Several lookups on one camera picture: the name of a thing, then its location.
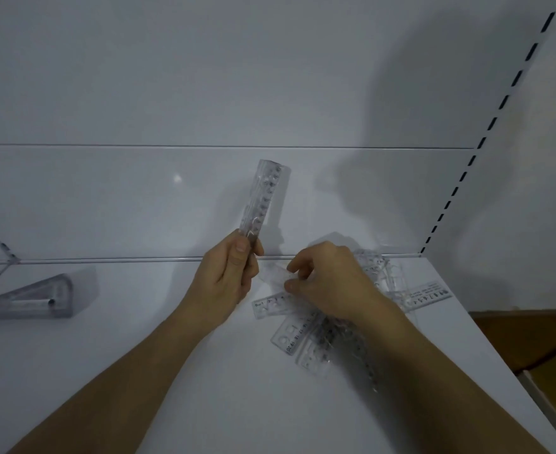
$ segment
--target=wall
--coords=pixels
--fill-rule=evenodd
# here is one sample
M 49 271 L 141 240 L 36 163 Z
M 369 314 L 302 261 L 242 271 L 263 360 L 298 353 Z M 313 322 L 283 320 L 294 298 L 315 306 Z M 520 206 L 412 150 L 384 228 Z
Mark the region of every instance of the wall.
M 556 308 L 556 14 L 425 255 L 469 311 Z

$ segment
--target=person's left arm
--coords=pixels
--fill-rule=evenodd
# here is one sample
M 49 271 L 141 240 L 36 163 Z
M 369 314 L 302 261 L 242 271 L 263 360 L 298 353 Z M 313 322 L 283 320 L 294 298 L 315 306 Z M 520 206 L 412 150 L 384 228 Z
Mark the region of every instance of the person's left arm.
M 95 377 L 9 454 L 134 453 L 183 363 L 251 289 L 257 255 L 237 231 L 209 250 L 185 297 L 152 334 Z

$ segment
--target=person's right arm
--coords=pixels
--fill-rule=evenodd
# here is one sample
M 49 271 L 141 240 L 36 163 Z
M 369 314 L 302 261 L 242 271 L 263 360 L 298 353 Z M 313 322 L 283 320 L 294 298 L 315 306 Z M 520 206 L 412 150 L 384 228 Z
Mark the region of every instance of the person's right arm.
M 388 366 L 412 433 L 427 453 L 547 454 L 516 420 L 423 336 L 375 289 L 347 247 L 324 242 L 290 262 L 285 289 L 324 313 L 353 322 Z M 307 280 L 314 271 L 315 276 Z

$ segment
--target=white tabletop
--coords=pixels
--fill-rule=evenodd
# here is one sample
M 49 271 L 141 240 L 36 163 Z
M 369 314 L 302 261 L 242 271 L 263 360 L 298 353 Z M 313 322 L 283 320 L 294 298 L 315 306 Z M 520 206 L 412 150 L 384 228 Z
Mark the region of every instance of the white tabletop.
M 397 259 L 410 287 L 441 280 L 426 259 Z M 0 453 L 145 338 L 176 306 L 198 263 L 21 265 L 0 293 L 66 272 L 69 320 L 0 321 Z M 326 378 L 308 374 L 270 343 L 282 317 L 255 320 L 256 280 L 230 319 L 183 366 L 140 453 L 409 452 L 396 412 L 347 358 Z M 456 298 L 411 321 L 552 453 L 556 432 Z

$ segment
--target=person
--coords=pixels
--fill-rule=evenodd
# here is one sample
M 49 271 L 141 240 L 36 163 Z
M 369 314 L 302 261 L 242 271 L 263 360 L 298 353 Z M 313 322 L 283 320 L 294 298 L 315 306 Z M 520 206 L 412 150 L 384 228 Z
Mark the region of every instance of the person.
M 261 243 L 251 249 L 237 231 L 210 249 L 175 311 L 10 454 L 134 453 L 185 360 L 251 289 L 256 255 L 263 255 Z M 375 289 L 348 248 L 329 242 L 305 248 L 288 270 L 299 277 L 286 283 L 287 291 L 354 323 L 388 365 L 393 393 L 423 452 L 547 452 Z

